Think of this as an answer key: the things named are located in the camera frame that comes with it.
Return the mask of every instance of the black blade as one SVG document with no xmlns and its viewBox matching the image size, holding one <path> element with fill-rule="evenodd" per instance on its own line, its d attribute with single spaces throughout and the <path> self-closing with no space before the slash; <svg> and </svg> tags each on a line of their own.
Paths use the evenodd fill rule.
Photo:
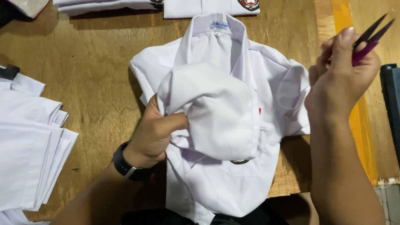
<svg viewBox="0 0 400 225">
<path fill-rule="evenodd" d="M 372 35 L 372 33 L 376 30 L 376 28 L 379 26 L 379 24 L 382 22 L 382 20 L 387 16 L 388 14 L 384 14 L 379 20 L 377 20 L 372 26 L 370 26 L 367 31 L 365 31 L 361 37 L 354 43 L 354 49 L 356 49 L 363 41 L 367 41 L 368 38 Z"/>
<path fill-rule="evenodd" d="M 391 20 L 388 24 L 386 24 L 386 26 L 384 26 L 382 29 L 380 29 L 380 31 L 378 31 L 374 36 L 372 36 L 368 42 L 373 42 L 376 40 L 379 40 L 385 33 L 386 31 L 389 29 L 389 27 L 393 24 L 395 19 Z"/>
</svg>

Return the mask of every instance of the shirt collar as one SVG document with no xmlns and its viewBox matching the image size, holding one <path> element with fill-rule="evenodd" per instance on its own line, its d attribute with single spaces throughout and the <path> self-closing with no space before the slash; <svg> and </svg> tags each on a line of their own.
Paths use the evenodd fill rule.
<svg viewBox="0 0 400 225">
<path fill-rule="evenodd" d="M 211 28 L 210 23 L 213 21 L 227 23 L 229 26 L 226 30 L 216 27 Z M 231 72 L 231 75 L 239 80 L 244 81 L 254 90 L 257 90 L 257 85 L 254 81 L 250 64 L 246 27 L 241 21 L 225 13 L 211 13 L 193 17 L 179 45 L 175 57 L 174 67 L 194 63 L 192 57 L 192 48 L 190 45 L 193 33 L 207 32 L 210 30 L 231 34 L 232 38 L 237 39 L 242 44 L 241 53 Z"/>
</svg>

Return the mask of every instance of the hand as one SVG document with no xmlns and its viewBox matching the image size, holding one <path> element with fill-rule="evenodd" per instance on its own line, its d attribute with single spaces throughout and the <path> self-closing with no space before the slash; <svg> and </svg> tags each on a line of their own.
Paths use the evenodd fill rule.
<svg viewBox="0 0 400 225">
<path fill-rule="evenodd" d="M 354 28 L 345 28 L 322 44 L 322 55 L 309 69 L 311 91 L 305 106 L 311 123 L 319 119 L 348 122 L 351 110 L 378 73 L 380 60 L 374 51 L 359 66 L 352 66 L 353 44 L 358 37 Z M 363 42 L 356 50 L 365 46 Z"/>
<path fill-rule="evenodd" d="M 163 117 L 158 110 L 155 94 L 150 99 L 130 143 L 123 151 L 125 160 L 134 167 L 154 166 L 165 159 L 165 149 L 171 140 L 171 133 L 188 126 L 184 113 Z"/>
</svg>

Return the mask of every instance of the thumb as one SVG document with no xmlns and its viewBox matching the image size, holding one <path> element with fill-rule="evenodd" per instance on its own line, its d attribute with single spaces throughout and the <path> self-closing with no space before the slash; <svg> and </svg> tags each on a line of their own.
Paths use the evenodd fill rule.
<svg viewBox="0 0 400 225">
<path fill-rule="evenodd" d="M 343 29 L 335 38 L 332 49 L 332 70 L 347 71 L 352 65 L 355 32 L 353 27 Z"/>
<path fill-rule="evenodd" d="M 158 118 L 154 123 L 159 128 L 160 134 L 168 136 L 174 131 L 189 127 L 188 118 L 182 112 Z"/>
</svg>

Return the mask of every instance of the shirt pocket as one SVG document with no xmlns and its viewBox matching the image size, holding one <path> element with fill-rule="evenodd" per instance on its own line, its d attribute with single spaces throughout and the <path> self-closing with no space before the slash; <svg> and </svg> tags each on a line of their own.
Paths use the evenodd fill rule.
<svg viewBox="0 0 400 225">
<path fill-rule="evenodd" d="M 225 172 L 236 177 L 256 177 L 259 174 L 259 165 L 263 152 L 267 146 L 267 134 L 269 130 L 260 129 L 260 137 L 258 139 L 257 156 L 251 160 L 221 161 L 211 159 L 214 166 L 224 170 Z"/>
</svg>

